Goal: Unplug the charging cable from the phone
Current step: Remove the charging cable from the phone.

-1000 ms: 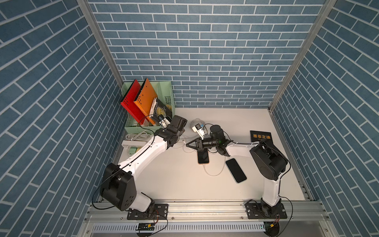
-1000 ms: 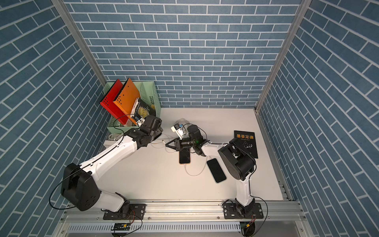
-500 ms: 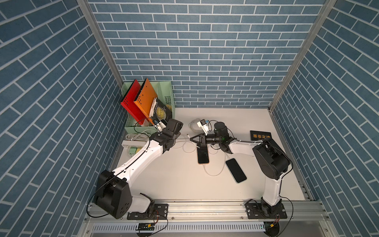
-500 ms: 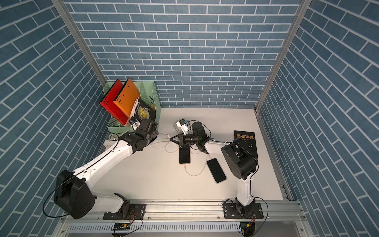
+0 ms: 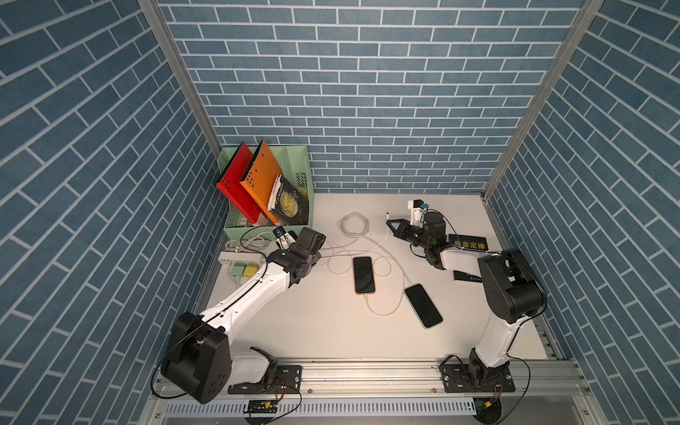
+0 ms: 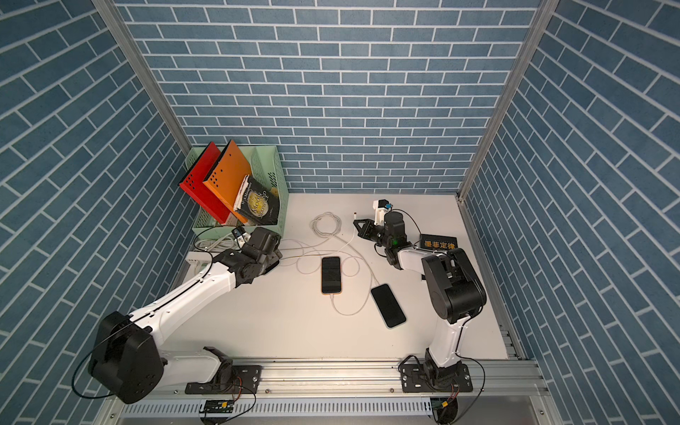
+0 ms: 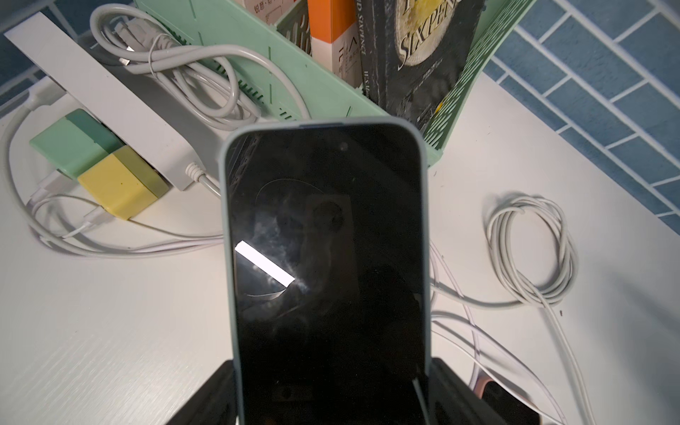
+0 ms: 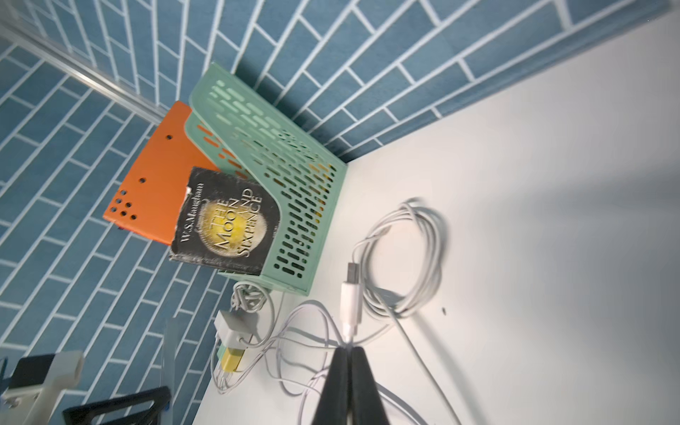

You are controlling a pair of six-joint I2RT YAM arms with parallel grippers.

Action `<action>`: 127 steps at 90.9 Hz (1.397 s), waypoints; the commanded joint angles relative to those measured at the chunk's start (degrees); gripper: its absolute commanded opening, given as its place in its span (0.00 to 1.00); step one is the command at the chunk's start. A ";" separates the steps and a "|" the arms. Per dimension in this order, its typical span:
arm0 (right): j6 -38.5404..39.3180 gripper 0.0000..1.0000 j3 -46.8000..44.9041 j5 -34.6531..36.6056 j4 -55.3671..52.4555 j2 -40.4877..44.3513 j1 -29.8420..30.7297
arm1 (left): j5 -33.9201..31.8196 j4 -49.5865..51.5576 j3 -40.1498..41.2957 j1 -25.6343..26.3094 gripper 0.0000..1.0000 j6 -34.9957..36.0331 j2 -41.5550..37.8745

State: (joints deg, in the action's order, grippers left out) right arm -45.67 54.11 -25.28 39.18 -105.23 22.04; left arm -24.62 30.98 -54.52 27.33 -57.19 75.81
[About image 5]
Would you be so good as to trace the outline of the phone with pink case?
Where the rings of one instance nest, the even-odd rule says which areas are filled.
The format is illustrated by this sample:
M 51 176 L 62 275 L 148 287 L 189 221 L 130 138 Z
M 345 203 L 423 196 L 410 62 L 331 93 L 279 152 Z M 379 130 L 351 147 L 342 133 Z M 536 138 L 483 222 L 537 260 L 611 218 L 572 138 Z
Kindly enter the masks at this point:
M 373 260 L 368 257 L 354 257 L 352 259 L 354 289 L 358 295 L 375 293 L 375 276 Z

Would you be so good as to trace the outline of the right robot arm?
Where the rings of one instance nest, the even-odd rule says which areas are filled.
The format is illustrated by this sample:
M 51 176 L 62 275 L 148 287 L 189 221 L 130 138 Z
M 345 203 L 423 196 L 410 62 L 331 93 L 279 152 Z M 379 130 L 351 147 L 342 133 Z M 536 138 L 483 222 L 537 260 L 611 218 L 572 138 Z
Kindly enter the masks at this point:
M 453 271 L 483 285 L 491 310 L 482 339 L 463 366 L 464 379 L 476 390 L 509 383 L 510 349 L 520 328 L 541 315 L 547 295 L 523 253 L 516 249 L 470 249 L 446 231 L 447 219 L 425 205 L 412 206 L 411 218 L 388 219 L 394 237 L 423 249 L 424 258 L 439 270 Z

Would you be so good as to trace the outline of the black phone dark case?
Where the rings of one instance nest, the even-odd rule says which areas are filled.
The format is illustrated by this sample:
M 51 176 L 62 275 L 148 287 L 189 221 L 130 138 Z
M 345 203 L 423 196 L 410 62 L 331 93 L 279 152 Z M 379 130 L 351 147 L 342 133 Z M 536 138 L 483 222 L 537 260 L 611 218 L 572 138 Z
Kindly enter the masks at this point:
M 425 329 L 437 326 L 443 321 L 441 313 L 439 313 L 429 294 L 421 284 L 418 283 L 407 287 L 405 295 Z

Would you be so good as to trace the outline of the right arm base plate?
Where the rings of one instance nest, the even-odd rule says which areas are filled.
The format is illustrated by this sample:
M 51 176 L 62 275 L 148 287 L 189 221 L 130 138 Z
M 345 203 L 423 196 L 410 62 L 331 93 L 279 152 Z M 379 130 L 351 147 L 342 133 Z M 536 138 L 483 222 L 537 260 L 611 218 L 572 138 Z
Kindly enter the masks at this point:
M 445 364 L 442 366 L 440 374 L 446 393 L 516 392 L 508 363 L 498 368 L 480 368 L 477 371 L 470 371 L 470 366 L 467 363 Z

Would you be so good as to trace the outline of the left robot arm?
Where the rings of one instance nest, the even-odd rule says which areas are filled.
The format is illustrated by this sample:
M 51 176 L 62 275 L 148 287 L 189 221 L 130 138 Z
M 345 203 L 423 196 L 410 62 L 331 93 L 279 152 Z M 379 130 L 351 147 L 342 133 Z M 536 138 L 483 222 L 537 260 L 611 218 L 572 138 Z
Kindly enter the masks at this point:
M 280 248 L 265 257 L 248 282 L 217 305 L 198 315 L 183 313 L 173 324 L 159 371 L 200 404 L 211 402 L 227 386 L 270 391 L 281 382 L 278 359 L 271 354 L 256 346 L 237 354 L 231 347 L 267 303 L 310 273 L 326 236 L 308 227 L 297 237 L 282 227 L 274 234 Z

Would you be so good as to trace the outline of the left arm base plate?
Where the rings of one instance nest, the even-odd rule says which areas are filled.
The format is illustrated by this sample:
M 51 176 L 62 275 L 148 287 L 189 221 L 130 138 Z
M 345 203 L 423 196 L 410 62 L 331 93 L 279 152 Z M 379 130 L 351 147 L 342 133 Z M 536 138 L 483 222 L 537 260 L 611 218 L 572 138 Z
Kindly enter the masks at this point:
M 262 381 L 228 386 L 229 395 L 285 394 L 290 387 L 299 390 L 303 368 L 299 365 L 278 366 L 276 371 L 267 371 Z

